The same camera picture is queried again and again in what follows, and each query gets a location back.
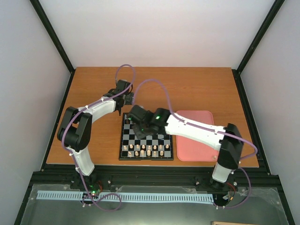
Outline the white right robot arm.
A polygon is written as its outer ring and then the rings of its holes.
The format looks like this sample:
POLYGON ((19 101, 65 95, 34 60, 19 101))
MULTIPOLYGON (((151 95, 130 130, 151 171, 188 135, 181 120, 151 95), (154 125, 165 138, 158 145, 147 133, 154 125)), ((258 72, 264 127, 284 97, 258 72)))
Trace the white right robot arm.
POLYGON ((230 173, 239 167, 243 142, 234 124, 229 123, 226 127, 208 125, 164 108, 151 112, 139 105, 134 105, 127 117, 134 123, 134 134, 139 139, 156 134, 176 135, 217 150, 219 155, 211 175, 216 182, 227 182, 230 173))

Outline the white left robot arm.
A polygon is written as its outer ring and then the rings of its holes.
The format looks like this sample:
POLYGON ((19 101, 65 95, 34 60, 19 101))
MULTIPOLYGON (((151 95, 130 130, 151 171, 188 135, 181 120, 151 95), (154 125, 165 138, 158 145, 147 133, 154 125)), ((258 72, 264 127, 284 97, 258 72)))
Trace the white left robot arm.
POLYGON ((57 138, 75 162, 75 169, 82 174, 81 183, 86 188, 94 188, 98 178, 93 174, 95 168, 89 154, 88 144, 93 122, 118 111, 133 101, 132 83, 118 80, 116 87, 104 94, 98 101, 79 108, 68 107, 64 113, 57 138))

